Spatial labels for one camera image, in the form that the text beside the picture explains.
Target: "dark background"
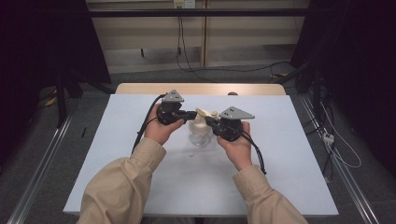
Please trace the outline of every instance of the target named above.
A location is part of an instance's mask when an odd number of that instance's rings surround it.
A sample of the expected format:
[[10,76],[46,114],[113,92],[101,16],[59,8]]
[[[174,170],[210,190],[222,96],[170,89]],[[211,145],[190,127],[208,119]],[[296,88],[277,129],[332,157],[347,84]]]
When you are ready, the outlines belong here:
[[85,1],[0,2],[3,163],[23,135],[40,90],[55,85],[59,74],[66,83],[78,81],[81,74],[93,82],[110,82],[110,78],[91,18],[39,13],[45,9],[88,10]]
[[[375,157],[396,175],[394,3],[389,1],[311,1],[310,7],[347,3],[333,45],[325,49],[319,70],[356,133]],[[92,20],[40,13],[45,9],[87,10],[85,1],[2,1],[0,7],[1,151],[3,162],[18,144],[43,87],[77,74],[110,82]],[[306,18],[291,59],[304,62],[323,35],[327,19]]]

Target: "white tabletop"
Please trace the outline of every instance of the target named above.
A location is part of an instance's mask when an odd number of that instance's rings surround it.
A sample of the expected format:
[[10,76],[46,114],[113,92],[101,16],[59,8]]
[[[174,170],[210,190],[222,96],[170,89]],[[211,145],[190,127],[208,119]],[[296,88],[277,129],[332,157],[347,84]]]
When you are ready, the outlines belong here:
[[[107,163],[129,157],[136,132],[157,95],[112,95],[64,212],[78,214],[83,190]],[[252,138],[262,151],[267,178],[305,216],[337,215],[332,196],[304,135],[289,96],[183,95],[181,109],[219,112],[230,105],[255,115]],[[167,154],[154,172],[146,216],[238,217],[245,204],[232,176],[236,173],[213,136],[195,147],[188,125],[164,145]],[[258,164],[255,151],[253,162]]]

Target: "black cable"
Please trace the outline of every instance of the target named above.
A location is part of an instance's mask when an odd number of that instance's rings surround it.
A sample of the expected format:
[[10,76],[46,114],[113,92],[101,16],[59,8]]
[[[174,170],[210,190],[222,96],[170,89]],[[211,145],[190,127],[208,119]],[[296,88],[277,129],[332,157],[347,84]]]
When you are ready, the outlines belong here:
[[[180,49],[180,38],[182,39],[183,42],[183,49],[184,49],[184,55],[186,57],[187,60],[187,65],[189,66],[190,69],[184,69],[180,66],[180,62],[178,60],[178,49]],[[187,53],[186,53],[186,44],[184,41],[184,27],[183,27],[183,20],[181,17],[178,17],[178,40],[177,40],[177,66],[180,68],[180,70],[184,71],[184,72],[193,72],[198,78],[204,79],[206,81],[210,81],[210,82],[215,82],[213,80],[207,79],[207,78],[203,78],[203,77],[199,77],[195,72],[199,72],[199,71],[225,71],[225,72],[254,72],[254,71],[260,71],[266,68],[271,68],[274,65],[277,64],[281,64],[281,63],[290,63],[290,62],[277,62],[277,63],[272,63],[270,65],[266,65],[264,67],[260,67],[260,68],[253,68],[253,69],[247,69],[247,70],[238,70],[238,69],[224,69],[224,68],[200,68],[200,69],[192,69],[190,62],[189,62],[189,58],[187,57]]]
[[137,133],[136,140],[134,141],[134,147],[132,148],[132,153],[134,153],[134,148],[137,146],[137,144],[139,144],[140,139],[142,139],[142,136],[143,136],[143,133],[144,133],[145,130],[146,130],[146,127],[148,126],[148,124],[149,124],[150,122],[152,122],[152,121],[154,120],[154,119],[151,119],[149,122],[146,122],[146,121],[148,120],[148,118],[149,118],[149,114],[151,113],[152,108],[155,106],[155,104],[157,103],[157,101],[158,101],[159,99],[163,98],[165,95],[166,95],[166,94],[161,94],[161,95],[157,96],[157,98],[155,98],[154,102],[152,102],[152,104],[151,104],[151,106],[150,106],[150,108],[149,108],[149,110],[148,110],[148,113],[147,113],[147,115],[146,115],[146,117],[145,117],[145,120],[144,120],[143,123],[142,123],[142,127],[140,127],[140,131]]
[[184,57],[186,58],[187,65],[189,66],[190,70],[185,70],[180,66],[180,63],[178,61],[178,53],[177,53],[177,65],[178,67],[185,72],[193,72],[194,75],[202,80],[213,82],[213,83],[218,83],[217,81],[205,78],[205,77],[200,77],[198,74],[195,73],[195,71],[191,68],[189,57],[187,57],[187,52],[186,52],[186,43],[184,41],[184,27],[183,27],[183,19],[181,17],[178,17],[178,41],[177,41],[177,51],[180,49],[180,33],[181,33],[181,40],[183,41],[183,51],[184,51]]
[[262,172],[266,175],[267,172],[265,171],[264,161],[262,159],[262,153],[260,152],[259,147],[253,142],[253,139],[251,138],[250,134],[248,134],[247,132],[242,131],[241,136],[244,137],[246,140],[248,140],[249,143],[251,145],[253,145],[254,148],[256,149],[257,157],[259,158],[260,168],[261,168]]

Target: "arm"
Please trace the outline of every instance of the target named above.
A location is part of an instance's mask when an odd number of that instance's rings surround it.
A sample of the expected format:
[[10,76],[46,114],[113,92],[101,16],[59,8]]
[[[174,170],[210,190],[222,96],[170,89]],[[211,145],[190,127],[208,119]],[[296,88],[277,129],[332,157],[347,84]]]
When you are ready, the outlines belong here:
[[[148,120],[155,118],[157,107]],[[182,120],[167,126],[156,119],[150,122],[131,158],[109,163],[87,185],[78,223],[140,223],[152,173],[166,153],[162,145],[182,124]]]
[[[249,133],[249,124],[243,125]],[[233,181],[247,206],[248,223],[307,223],[285,196],[271,188],[260,167],[252,164],[251,144],[246,139],[227,142],[218,137],[218,142],[238,170]]]

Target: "beige jacket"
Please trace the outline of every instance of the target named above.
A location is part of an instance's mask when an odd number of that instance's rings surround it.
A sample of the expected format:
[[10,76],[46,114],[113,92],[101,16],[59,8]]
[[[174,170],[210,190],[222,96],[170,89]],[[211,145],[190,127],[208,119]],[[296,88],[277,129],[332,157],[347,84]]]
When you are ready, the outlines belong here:
[[[78,223],[140,223],[152,173],[165,153],[161,145],[143,138],[131,158],[105,166],[85,188]],[[241,170],[233,181],[247,205],[248,223],[306,223],[288,199],[270,187],[258,166]]]

